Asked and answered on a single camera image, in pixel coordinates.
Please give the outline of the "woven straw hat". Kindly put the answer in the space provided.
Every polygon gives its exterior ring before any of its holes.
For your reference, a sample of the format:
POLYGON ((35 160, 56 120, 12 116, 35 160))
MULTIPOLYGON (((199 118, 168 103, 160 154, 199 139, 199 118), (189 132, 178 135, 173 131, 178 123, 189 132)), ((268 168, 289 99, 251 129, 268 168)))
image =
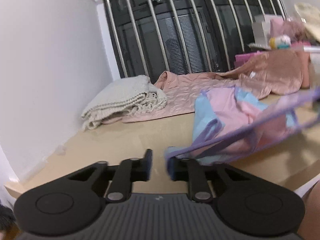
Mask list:
POLYGON ((296 14, 302 20, 307 33, 319 42, 319 9, 309 3, 299 2, 294 5, 296 14))

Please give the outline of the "cream knitted blanket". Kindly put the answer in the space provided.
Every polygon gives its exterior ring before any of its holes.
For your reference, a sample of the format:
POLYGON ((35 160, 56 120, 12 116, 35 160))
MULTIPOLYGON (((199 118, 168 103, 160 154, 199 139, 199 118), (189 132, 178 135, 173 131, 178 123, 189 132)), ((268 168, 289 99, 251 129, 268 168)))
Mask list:
POLYGON ((105 121, 161 110, 167 99, 163 90, 153 85, 146 75, 116 80, 85 107, 81 114, 82 129, 93 130, 105 121))

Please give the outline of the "pink quilted jacket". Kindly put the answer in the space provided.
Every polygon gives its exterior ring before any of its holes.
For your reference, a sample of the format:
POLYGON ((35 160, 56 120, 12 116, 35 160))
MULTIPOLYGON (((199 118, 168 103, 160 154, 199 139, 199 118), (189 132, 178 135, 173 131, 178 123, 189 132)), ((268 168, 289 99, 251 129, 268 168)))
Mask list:
POLYGON ((289 49, 256 54, 239 68, 226 73, 176 75, 164 71, 155 83, 167 96, 163 109, 135 116, 114 115, 103 120, 103 124, 149 121, 193 113, 200 92, 215 87, 240 87, 257 99, 270 94, 292 94, 301 88, 309 88, 309 64, 309 53, 289 49))

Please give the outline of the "pink box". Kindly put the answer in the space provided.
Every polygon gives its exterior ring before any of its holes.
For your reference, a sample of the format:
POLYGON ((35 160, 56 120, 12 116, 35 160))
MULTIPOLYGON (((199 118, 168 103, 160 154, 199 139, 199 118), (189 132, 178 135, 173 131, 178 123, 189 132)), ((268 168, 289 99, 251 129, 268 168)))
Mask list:
POLYGON ((251 52, 251 53, 235 55, 234 68, 238 68, 238 67, 242 66, 250 58, 254 57, 255 55, 262 54, 262 53, 264 53, 264 51, 256 51, 256 52, 251 52))

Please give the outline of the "white plush toy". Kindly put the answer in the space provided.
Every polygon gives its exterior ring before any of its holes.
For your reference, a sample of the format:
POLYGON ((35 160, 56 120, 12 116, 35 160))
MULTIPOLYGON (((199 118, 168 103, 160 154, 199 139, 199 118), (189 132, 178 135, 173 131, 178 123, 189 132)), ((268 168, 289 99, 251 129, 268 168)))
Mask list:
POLYGON ((287 35, 272 37, 269 40, 269 46, 271 49, 289 48, 291 46, 291 38, 287 35))

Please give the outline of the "pink blue purple garment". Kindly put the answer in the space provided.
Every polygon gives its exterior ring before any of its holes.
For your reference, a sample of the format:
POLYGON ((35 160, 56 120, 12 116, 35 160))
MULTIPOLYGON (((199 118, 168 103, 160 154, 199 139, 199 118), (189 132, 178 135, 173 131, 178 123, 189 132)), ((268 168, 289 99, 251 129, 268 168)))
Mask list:
POLYGON ((318 114, 305 123, 296 114, 298 107, 318 99, 318 88, 282 96, 271 105, 235 86, 203 90, 195 101, 192 143, 168 148, 166 165, 174 158, 228 163, 276 145, 319 123, 318 114))

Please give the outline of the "pink glittery bag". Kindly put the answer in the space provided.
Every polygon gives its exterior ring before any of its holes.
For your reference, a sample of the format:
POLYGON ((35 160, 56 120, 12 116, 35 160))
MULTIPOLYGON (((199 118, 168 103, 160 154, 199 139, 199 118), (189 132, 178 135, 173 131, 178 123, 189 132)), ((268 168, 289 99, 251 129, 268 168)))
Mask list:
POLYGON ((273 18, 270 20, 270 27, 271 37, 287 35, 293 42, 306 40, 306 29, 304 24, 300 21, 273 18))

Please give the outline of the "metal window railing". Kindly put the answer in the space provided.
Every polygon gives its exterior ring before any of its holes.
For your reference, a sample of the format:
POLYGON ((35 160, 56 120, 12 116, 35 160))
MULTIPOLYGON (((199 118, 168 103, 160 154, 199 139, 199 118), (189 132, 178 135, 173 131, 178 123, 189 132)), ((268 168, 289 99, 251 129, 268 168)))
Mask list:
POLYGON ((102 0, 120 77, 227 72, 249 52, 259 15, 281 0, 102 0))

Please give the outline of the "white boxes stack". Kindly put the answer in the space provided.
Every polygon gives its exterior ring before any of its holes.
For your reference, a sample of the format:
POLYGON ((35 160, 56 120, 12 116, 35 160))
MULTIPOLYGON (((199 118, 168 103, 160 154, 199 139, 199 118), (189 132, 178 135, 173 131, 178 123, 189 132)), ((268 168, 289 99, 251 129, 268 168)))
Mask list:
POLYGON ((268 44, 271 35, 271 20, 283 22, 283 17, 271 14, 261 14, 254 17, 252 30, 255 43, 268 44))

